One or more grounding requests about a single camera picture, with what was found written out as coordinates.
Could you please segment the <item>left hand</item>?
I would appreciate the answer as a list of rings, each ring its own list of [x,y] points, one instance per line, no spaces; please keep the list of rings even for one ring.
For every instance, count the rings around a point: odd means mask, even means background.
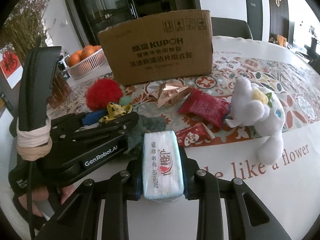
[[[61,205],[71,196],[71,194],[75,191],[74,185],[70,185],[67,187],[62,187],[60,189],[61,191]],[[45,200],[48,200],[49,198],[49,192],[45,186],[41,186],[35,190],[32,191],[32,212],[33,215],[36,215],[38,217],[43,217],[42,212],[37,207],[37,202],[42,202]],[[21,204],[21,206],[27,210],[27,195],[24,194],[20,197],[18,197],[18,201]]]

